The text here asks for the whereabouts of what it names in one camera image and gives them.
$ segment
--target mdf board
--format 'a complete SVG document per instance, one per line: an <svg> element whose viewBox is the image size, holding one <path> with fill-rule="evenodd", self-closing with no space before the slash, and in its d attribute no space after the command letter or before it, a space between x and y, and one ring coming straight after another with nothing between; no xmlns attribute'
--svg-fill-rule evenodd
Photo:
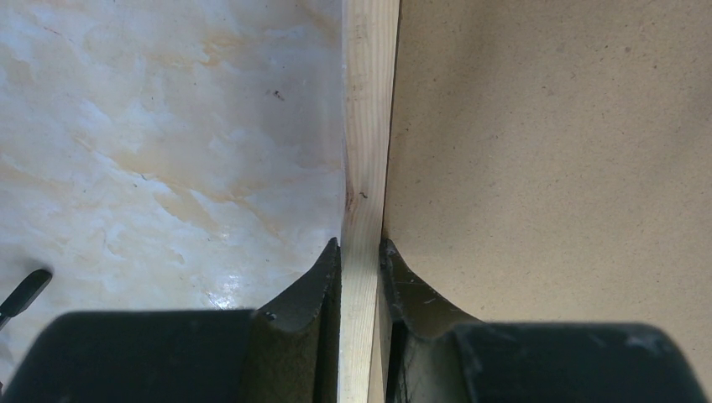
<svg viewBox="0 0 712 403"><path fill-rule="evenodd" d="M657 325L709 391L712 4L400 17L385 231L410 267L485 321Z"/></svg>

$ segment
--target pine wood strip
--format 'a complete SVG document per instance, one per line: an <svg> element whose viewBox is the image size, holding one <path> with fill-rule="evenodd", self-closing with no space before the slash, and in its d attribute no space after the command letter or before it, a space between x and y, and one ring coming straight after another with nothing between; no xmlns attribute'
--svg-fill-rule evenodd
<svg viewBox="0 0 712 403"><path fill-rule="evenodd" d="M369 396L398 11L398 0L343 0L347 189L339 403L365 403Z"/></svg>

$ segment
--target white marble countertop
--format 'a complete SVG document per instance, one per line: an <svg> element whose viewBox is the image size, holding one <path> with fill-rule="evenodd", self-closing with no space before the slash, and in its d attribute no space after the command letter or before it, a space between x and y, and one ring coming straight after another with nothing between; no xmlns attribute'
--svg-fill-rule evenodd
<svg viewBox="0 0 712 403"><path fill-rule="evenodd" d="M66 311L259 306L343 212L340 2L0 6L6 381Z"/></svg>

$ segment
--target clamp jaw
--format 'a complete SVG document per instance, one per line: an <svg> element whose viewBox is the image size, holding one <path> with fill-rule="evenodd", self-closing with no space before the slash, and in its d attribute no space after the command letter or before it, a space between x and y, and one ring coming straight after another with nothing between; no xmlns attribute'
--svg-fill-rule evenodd
<svg viewBox="0 0 712 403"><path fill-rule="evenodd" d="M704 402L683 355L637 324L483 323L380 247L385 401ZM70 313L0 402L336 402L337 240L257 310Z"/></svg>

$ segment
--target wood grain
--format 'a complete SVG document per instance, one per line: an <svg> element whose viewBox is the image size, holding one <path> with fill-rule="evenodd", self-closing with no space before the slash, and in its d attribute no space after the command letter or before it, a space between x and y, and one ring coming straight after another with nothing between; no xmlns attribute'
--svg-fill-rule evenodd
<svg viewBox="0 0 712 403"><path fill-rule="evenodd" d="M343 0L347 194L339 403L369 399L398 8L398 0Z"/></svg>

